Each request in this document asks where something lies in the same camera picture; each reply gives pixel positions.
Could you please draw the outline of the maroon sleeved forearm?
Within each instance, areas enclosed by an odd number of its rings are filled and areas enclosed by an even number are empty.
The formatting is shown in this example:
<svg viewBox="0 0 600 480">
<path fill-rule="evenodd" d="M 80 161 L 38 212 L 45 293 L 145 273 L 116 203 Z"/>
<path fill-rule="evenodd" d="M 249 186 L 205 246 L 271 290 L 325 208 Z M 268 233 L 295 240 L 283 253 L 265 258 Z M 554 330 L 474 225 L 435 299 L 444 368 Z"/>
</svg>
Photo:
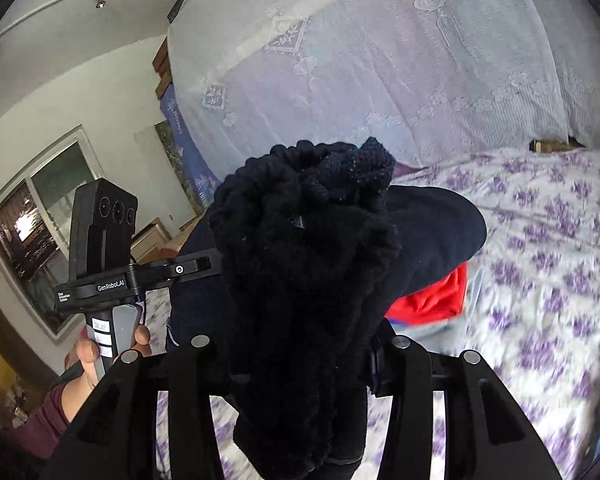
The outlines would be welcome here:
<svg viewBox="0 0 600 480">
<path fill-rule="evenodd" d="M 0 432 L 0 437 L 18 451 L 39 460 L 48 460 L 96 385 L 95 379 L 83 374 L 53 388 L 23 425 Z"/>
</svg>

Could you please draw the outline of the person's left hand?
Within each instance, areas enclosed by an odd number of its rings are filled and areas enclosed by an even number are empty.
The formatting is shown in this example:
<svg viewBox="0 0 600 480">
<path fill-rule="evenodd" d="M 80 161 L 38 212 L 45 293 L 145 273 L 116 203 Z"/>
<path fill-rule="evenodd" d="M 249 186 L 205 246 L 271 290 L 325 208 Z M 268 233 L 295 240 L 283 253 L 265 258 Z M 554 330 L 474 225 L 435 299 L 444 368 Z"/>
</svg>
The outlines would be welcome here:
<svg viewBox="0 0 600 480">
<path fill-rule="evenodd" d="M 134 340 L 134 350 L 140 352 L 142 356 L 151 356 L 150 333 L 146 326 L 137 327 Z M 76 356 L 83 368 L 82 376 L 76 380 L 76 385 L 80 390 L 90 393 L 98 383 L 96 363 L 99 359 L 99 348 L 93 341 L 82 338 L 76 343 Z"/>
</svg>

